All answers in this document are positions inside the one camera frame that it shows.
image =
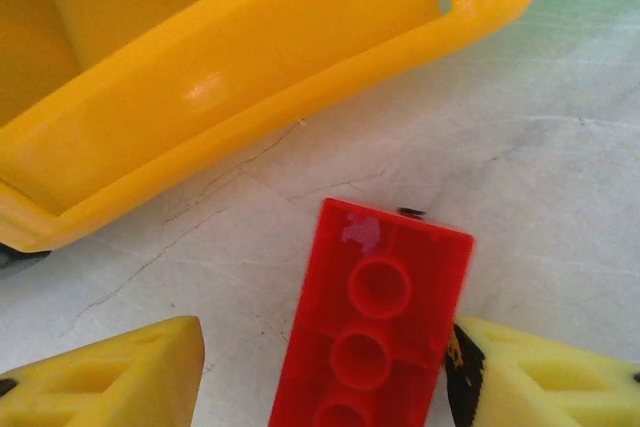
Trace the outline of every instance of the yellow plastic toy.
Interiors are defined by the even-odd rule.
[[[204,345],[177,317],[0,375],[2,427],[189,427]]]
[[[457,427],[640,427],[640,365],[462,318],[446,369]]]
[[[0,0],[0,243],[69,243],[529,1]]]

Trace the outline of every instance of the red lego brick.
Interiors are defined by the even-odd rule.
[[[422,427],[472,248],[325,200],[269,427]]]

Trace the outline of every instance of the white floor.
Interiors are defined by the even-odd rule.
[[[460,313],[640,360],[640,0],[537,0],[5,274],[0,372],[195,314],[194,427],[266,425],[328,196],[474,234]],[[442,387],[429,426],[452,425]]]

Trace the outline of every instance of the toy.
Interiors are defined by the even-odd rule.
[[[638,427],[640,365],[473,318],[446,359],[457,427]]]
[[[327,199],[269,427],[421,427],[472,245]]]
[[[3,427],[189,427],[204,345],[177,317],[0,375]]]
[[[3,2],[0,242],[36,252],[530,0]]]

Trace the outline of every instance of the white sticker residue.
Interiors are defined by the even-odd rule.
[[[351,224],[342,230],[342,241],[353,240],[362,246],[363,254],[368,254],[380,240],[380,221],[373,217],[359,217],[354,213],[347,218]]]

